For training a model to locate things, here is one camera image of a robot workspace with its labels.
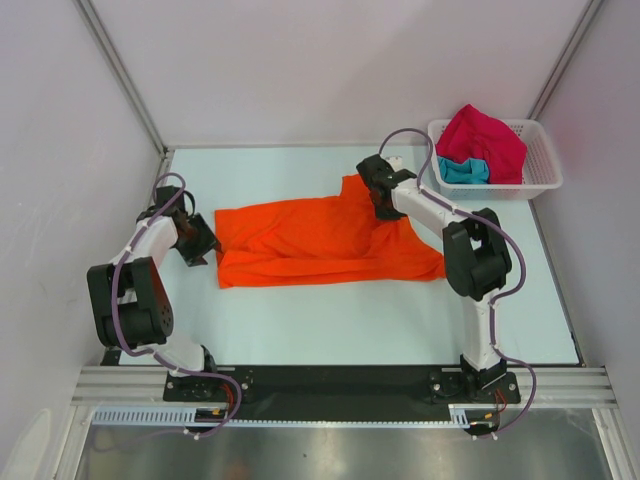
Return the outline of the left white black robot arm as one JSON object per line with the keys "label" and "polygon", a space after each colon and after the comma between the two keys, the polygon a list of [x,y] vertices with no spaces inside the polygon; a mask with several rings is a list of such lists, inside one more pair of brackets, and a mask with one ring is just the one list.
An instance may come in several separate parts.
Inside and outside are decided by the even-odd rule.
{"label": "left white black robot arm", "polygon": [[171,250],[188,267],[205,266],[205,256],[222,251],[193,195],[177,186],[155,189],[154,203],[136,220],[133,236],[110,262],[86,275],[96,333],[107,348],[133,356],[160,357],[168,367],[171,393],[214,397],[221,376],[209,350],[174,332],[174,313],[159,268]]}

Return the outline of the orange t shirt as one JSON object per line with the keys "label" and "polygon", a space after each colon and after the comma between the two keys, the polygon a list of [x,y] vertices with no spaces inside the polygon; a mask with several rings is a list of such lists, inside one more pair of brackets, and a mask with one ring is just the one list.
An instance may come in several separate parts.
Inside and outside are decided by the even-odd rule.
{"label": "orange t shirt", "polygon": [[418,237],[408,219],[376,218],[357,175],[343,177],[337,195],[221,209],[214,223],[222,288],[445,276],[443,255]]}

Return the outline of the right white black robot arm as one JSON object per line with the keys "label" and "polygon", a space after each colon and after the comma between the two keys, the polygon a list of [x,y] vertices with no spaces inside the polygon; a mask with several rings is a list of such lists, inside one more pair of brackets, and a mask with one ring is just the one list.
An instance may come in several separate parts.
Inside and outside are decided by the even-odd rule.
{"label": "right white black robot arm", "polygon": [[356,166],[380,220],[410,217],[438,235],[443,244],[445,276],[463,304],[464,346],[461,388],[473,401],[484,401],[507,373],[496,352],[492,301],[506,284],[512,262],[495,212],[468,212],[419,184],[417,176],[394,170],[376,154]]}

